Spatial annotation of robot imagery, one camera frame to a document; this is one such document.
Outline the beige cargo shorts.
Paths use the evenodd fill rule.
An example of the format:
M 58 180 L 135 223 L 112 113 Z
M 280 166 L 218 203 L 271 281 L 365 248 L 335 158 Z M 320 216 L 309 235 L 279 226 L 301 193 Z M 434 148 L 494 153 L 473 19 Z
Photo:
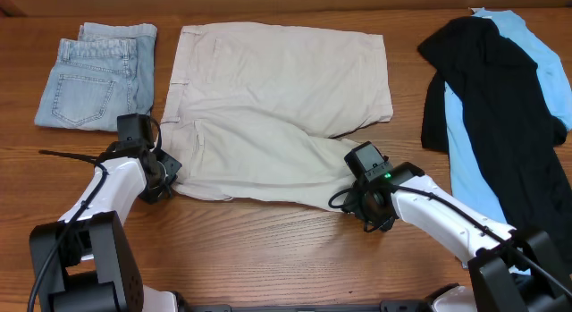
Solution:
M 161 131 L 181 195 L 327 208 L 348 134 L 392 115 L 383 36 L 212 23 L 181 30 Z

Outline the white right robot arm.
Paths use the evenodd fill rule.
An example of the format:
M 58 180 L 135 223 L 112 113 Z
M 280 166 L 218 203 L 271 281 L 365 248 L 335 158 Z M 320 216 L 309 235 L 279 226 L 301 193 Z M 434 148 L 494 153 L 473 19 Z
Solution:
M 356 180 L 338 208 L 389 231 L 398 219 L 423 230 L 468 267 L 471 285 L 450 285 L 430 311 L 571 312 L 571 279 L 546 232 L 497 222 L 442 190 L 419 167 L 393 166 L 370 142 L 345 155 Z

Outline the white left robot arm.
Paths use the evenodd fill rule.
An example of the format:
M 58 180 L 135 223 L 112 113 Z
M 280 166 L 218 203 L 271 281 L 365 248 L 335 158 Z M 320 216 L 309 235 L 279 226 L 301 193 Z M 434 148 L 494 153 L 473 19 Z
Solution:
M 61 218 L 29 236 L 35 282 L 27 309 L 48 312 L 139 312 L 190 309 L 176 291 L 142 282 L 123 224 L 136 199 L 154 204 L 172 195 L 181 164 L 161 149 L 160 126 L 148 115 L 117 119 L 118 139 L 92 164 L 86 190 Z

